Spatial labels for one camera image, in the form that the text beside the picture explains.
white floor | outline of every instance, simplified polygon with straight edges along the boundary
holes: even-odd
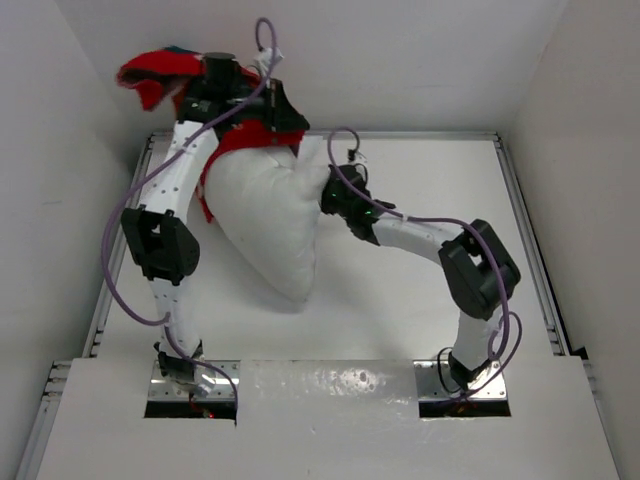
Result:
[[[323,217],[315,292],[296,312],[193,203],[189,227],[203,251],[191,283],[196,318],[209,358],[242,360],[238,427],[142,418],[158,332],[113,306],[98,358],[74,362],[39,479],[616,478],[579,360],[551,354],[493,142],[370,139],[362,150],[374,196],[412,214],[488,220],[520,266],[512,417],[418,419],[408,360],[433,357],[456,334],[439,268]],[[157,315],[128,254],[118,285]],[[376,388],[337,394],[355,367]]]

red cloth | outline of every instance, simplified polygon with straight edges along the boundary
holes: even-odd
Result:
[[[138,55],[124,64],[116,76],[118,85],[136,90],[142,108],[146,111],[155,109],[168,95],[172,95],[177,111],[185,94],[188,80],[204,73],[201,55],[196,52],[169,47]],[[249,70],[243,69],[255,87],[258,77]],[[207,222],[213,220],[213,214],[204,198],[204,185],[209,168],[216,158],[242,148],[262,148],[274,145],[290,146],[295,154],[304,136],[304,130],[291,133],[273,133],[259,120],[245,120],[235,129],[227,132],[215,152],[209,157],[196,188],[196,196],[202,205]]]

purple cable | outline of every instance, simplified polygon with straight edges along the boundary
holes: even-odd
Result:
[[[116,289],[116,284],[115,284],[115,281],[113,279],[113,276],[111,275],[111,272],[109,271],[109,260],[111,258],[111,253],[109,251],[109,239],[111,238],[111,233],[113,232],[113,229],[114,229],[115,225],[118,223],[118,220],[120,219],[120,215],[124,211],[124,208],[127,206],[127,202],[129,201],[129,199],[131,197],[133,197],[133,195],[138,190],[140,190],[145,184],[147,184],[149,181],[151,181],[152,179],[157,177],[164,170],[166,170],[171,165],[173,165],[180,158],[180,156],[185,152],[185,149],[196,138],[198,138],[200,135],[202,135],[205,131],[207,131],[210,128],[216,126],[218,123],[223,122],[223,121],[227,120],[228,118],[232,117],[233,115],[235,115],[236,113],[238,113],[245,106],[247,106],[247,104],[249,104],[251,101],[253,101],[258,95],[260,95],[260,93],[262,93],[262,91],[264,90],[264,88],[267,85],[267,82],[271,78],[271,74],[273,73],[273,69],[275,67],[275,60],[276,60],[276,49],[277,49],[277,46],[278,46],[275,27],[273,26],[273,23],[271,23],[271,21],[268,18],[262,17],[262,18],[259,18],[258,21],[256,22],[256,28],[255,28],[256,40],[258,40],[258,38],[259,38],[260,26],[262,24],[267,25],[267,27],[269,27],[269,30],[271,31],[271,44],[272,44],[273,52],[272,52],[272,57],[271,57],[271,64],[269,65],[269,70],[267,71],[266,75],[261,79],[260,84],[258,85],[258,87],[253,92],[251,92],[251,95],[249,95],[242,103],[236,105],[235,107],[233,107],[228,112],[223,113],[219,117],[217,117],[217,118],[211,120],[210,122],[208,122],[207,124],[203,125],[193,135],[191,135],[189,138],[187,138],[187,140],[185,141],[185,143],[182,146],[182,148],[180,150],[178,150],[175,153],[175,155],[173,155],[169,160],[164,162],[157,169],[155,169],[153,172],[151,172],[149,175],[147,175],[145,178],[143,178],[138,183],[136,183],[133,187],[131,187],[131,189],[122,197],[122,199],[120,199],[120,201],[118,202],[116,207],[113,209],[113,211],[111,212],[111,215],[109,216],[109,220],[107,221],[107,224],[105,226],[104,233],[102,235],[102,246],[101,246],[101,250],[100,250],[100,252],[101,252],[100,253],[100,262],[101,262],[101,265],[102,265],[102,272],[104,274],[105,282],[107,284],[107,287],[109,288],[109,291],[111,292],[111,295],[113,295],[113,298],[115,299],[115,301],[118,302],[118,305],[120,305],[120,307],[127,313],[127,315],[129,315],[131,318],[133,318],[135,321],[141,323],[142,325],[146,325],[146,326],[149,326],[149,327],[156,327],[156,326],[159,326],[159,325],[163,325],[164,323],[166,323],[169,320],[169,314],[167,313],[165,315],[165,317],[162,318],[161,320],[147,320],[146,318],[141,317],[140,315],[138,315],[127,304],[127,302],[122,298],[122,296],[118,293],[118,290]]]
[[[493,348],[492,348],[492,344],[493,344],[493,340],[495,340],[495,337],[497,335],[497,332],[494,332],[492,334],[491,337],[491,341],[489,342],[489,346],[488,346],[488,350],[489,350],[489,358],[491,360],[495,360],[498,359],[500,357],[502,357],[502,355],[504,354],[504,352],[507,349],[507,344],[509,342],[509,299],[507,296],[507,291],[505,289],[504,286],[504,281],[502,280],[502,275],[500,274],[500,269],[498,267],[498,263],[496,262],[495,257],[493,256],[493,253],[491,252],[491,249],[489,248],[489,246],[487,245],[487,242],[485,242],[485,240],[482,238],[482,235],[480,235],[480,233],[473,228],[471,225],[469,225],[466,222],[463,222],[462,220],[458,220],[456,218],[439,218],[439,217],[435,217],[435,218],[422,218],[422,217],[414,217],[414,216],[407,216],[404,215],[400,212],[397,212],[395,210],[392,210],[390,208],[385,207],[384,205],[381,205],[379,202],[376,202],[375,200],[373,200],[372,198],[368,197],[367,195],[365,195],[364,193],[362,193],[360,190],[358,190],[356,187],[353,186],[353,184],[347,179],[347,177],[345,177],[345,175],[342,173],[342,171],[338,168],[338,164],[333,156],[333,149],[332,149],[332,142],[333,142],[333,137],[335,137],[335,135],[341,131],[344,132],[349,132],[351,133],[355,139],[356,139],[356,148],[355,151],[358,151],[358,149],[360,148],[360,136],[358,135],[358,133],[353,130],[350,127],[338,127],[334,130],[331,131],[331,133],[329,134],[329,137],[327,138],[327,150],[329,153],[329,161],[331,162],[331,164],[335,167],[335,172],[338,175],[338,178],[340,178],[340,180],[342,180],[342,182],[346,185],[346,187],[351,190],[355,195],[357,195],[358,197],[362,198],[363,200],[369,202],[371,205],[373,205],[375,208],[379,209],[382,212],[388,213],[389,215],[393,215],[394,217],[398,217],[398,218],[403,218],[406,221],[409,222],[414,222],[414,223],[450,223],[453,225],[459,225],[462,228],[464,228],[465,230],[467,230],[472,236],[473,238],[478,242],[478,245],[480,245],[480,247],[482,248],[482,250],[484,251],[487,260],[489,261],[489,265],[491,265],[491,269],[494,271],[494,273],[496,274],[497,278],[498,278],[498,291],[500,293],[500,303],[502,304],[502,319],[500,321],[500,324],[503,325],[504,331],[503,331],[503,336],[502,336],[502,341],[500,342],[500,346],[498,347],[498,351],[497,352],[493,352]]]
[[[169,345],[171,346],[171,348],[173,348],[173,350],[180,356],[180,358],[182,358],[183,360],[186,360],[189,363],[192,363],[193,365],[198,365],[200,367],[204,367],[207,368],[211,371],[213,371],[214,373],[218,373],[221,376],[223,376],[224,378],[226,378],[229,381],[229,385],[231,385],[231,389],[233,390],[233,401],[234,401],[234,406],[235,406],[235,411],[236,411],[236,425],[238,424],[238,420],[237,420],[237,413],[238,413],[238,388],[236,387],[235,383],[233,383],[233,380],[231,380],[231,377],[229,375],[227,375],[227,373],[222,370],[221,368],[218,367],[214,367],[213,365],[210,365],[206,362],[201,362],[200,360],[195,360],[193,358],[191,358],[189,355],[187,355],[186,353],[184,353],[184,351],[182,351],[182,349],[178,346],[177,342],[175,341],[175,339],[171,336],[171,331],[169,329],[169,327],[167,325],[165,325],[164,327],[164,335],[167,338],[167,342],[169,343]]]

